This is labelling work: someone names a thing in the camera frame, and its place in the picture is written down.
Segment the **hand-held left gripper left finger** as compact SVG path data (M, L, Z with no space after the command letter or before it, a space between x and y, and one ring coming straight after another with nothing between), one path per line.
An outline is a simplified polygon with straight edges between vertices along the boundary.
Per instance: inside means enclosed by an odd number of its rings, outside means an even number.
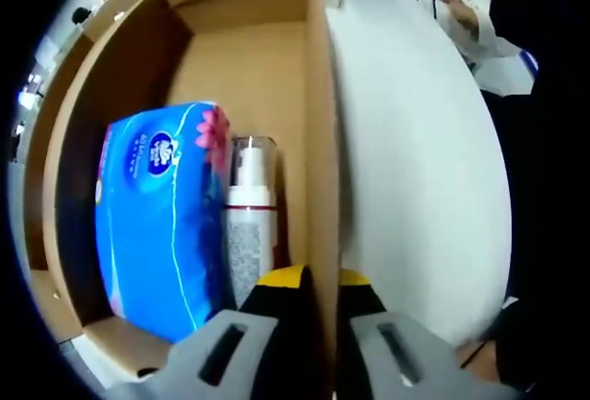
M263 276L237 311L219 312L175 345L160 399L320 399L322 333L310 269Z

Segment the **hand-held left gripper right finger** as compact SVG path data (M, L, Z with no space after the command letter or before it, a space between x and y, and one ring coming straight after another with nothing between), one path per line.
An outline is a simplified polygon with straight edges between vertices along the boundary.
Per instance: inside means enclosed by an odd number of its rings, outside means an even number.
M340 271L337 399L520 399L500 382L462 368L454 349L428 328L389 312L363 274Z

